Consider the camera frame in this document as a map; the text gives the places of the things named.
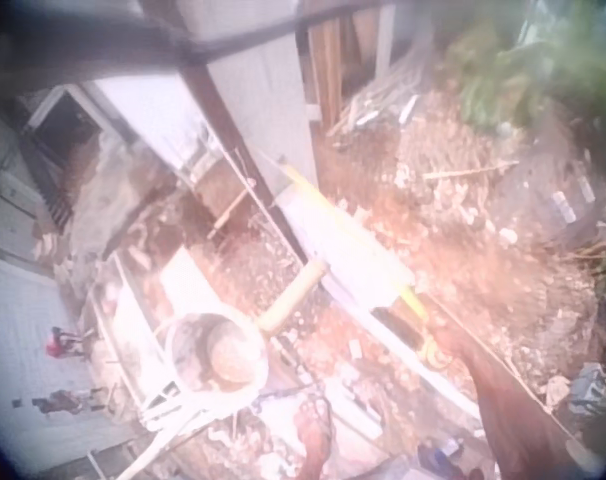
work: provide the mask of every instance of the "soil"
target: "soil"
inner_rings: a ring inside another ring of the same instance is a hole
[[[521,150],[519,132],[504,139],[473,132],[452,94],[431,92],[403,130],[384,120],[340,139],[315,133],[322,192],[349,212],[369,212],[366,228],[413,270],[418,292],[456,312],[535,393],[555,374],[574,378],[596,308],[590,275],[493,231],[486,201],[504,169],[421,177],[509,161]],[[473,392],[464,369],[446,373]]]

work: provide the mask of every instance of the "person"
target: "person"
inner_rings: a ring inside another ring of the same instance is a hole
[[[57,390],[52,392],[48,398],[32,399],[32,405],[37,407],[44,415],[54,412],[68,412],[72,415],[78,415],[87,408],[94,412],[105,408],[105,405],[94,397],[96,393],[104,390],[105,388],[93,388],[88,392],[78,393],[69,390]]]
[[[330,457],[332,435],[326,425],[330,425],[329,408],[310,408],[303,404],[295,418],[298,437],[305,446],[306,457],[296,480],[318,480],[323,465]],[[419,446],[417,461],[408,455],[397,455],[385,460],[372,470],[346,480],[411,480],[430,478],[424,472],[431,472],[432,478],[446,480],[483,480],[483,472],[475,468],[469,475],[450,462],[438,449]],[[413,472],[421,472],[416,477]]]
[[[85,354],[81,344],[82,339],[78,335],[65,332],[59,327],[52,327],[45,344],[45,352],[53,358],[83,357]]]
[[[52,392],[48,398],[33,398],[32,405],[37,407],[43,415],[55,412],[78,415],[83,410],[81,399],[67,390]]]

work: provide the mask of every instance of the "green plant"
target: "green plant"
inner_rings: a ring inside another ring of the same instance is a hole
[[[561,93],[580,98],[606,123],[606,35],[599,15],[593,3],[575,0],[566,18],[534,23],[537,38],[508,50],[500,48],[495,24],[481,20],[448,49],[463,120],[480,128],[528,125],[546,95]]]

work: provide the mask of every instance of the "wooden beam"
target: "wooden beam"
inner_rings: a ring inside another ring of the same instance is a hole
[[[173,0],[140,0],[143,11],[150,17],[163,20],[172,26],[186,29],[176,3]],[[205,65],[185,66],[179,69],[188,90],[196,100],[205,120],[217,137],[226,159],[230,162],[241,183],[248,189],[250,196],[259,209],[275,227],[277,234],[297,257],[301,264],[307,263],[307,257],[299,244],[285,215],[276,205],[263,175],[252,158],[245,140],[234,119],[227,109],[216,84]]]
[[[392,44],[394,42],[394,14],[396,5],[381,7],[379,14],[379,31],[376,47],[375,78],[384,76],[390,69],[392,59]]]
[[[309,31],[310,56],[316,98],[321,106],[323,128],[329,130],[341,114],[341,27],[329,20]]]

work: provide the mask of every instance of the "wall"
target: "wall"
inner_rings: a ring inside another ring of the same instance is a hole
[[[15,144],[0,120],[0,165],[6,164],[0,170],[0,257],[7,260],[0,259],[0,448],[28,475],[121,443],[131,433],[100,412],[46,417],[31,405],[32,398],[93,383],[79,359],[45,355],[49,329],[73,327],[56,283],[31,263],[33,217],[41,201]],[[13,400],[22,406],[14,408]]]
[[[213,40],[273,23],[294,13],[283,0],[179,0],[188,29]],[[284,157],[318,185],[303,79],[294,34],[209,65],[225,105],[276,196],[288,180],[262,153]]]
[[[9,261],[32,260],[32,226],[40,203],[14,133],[0,119],[0,254]]]

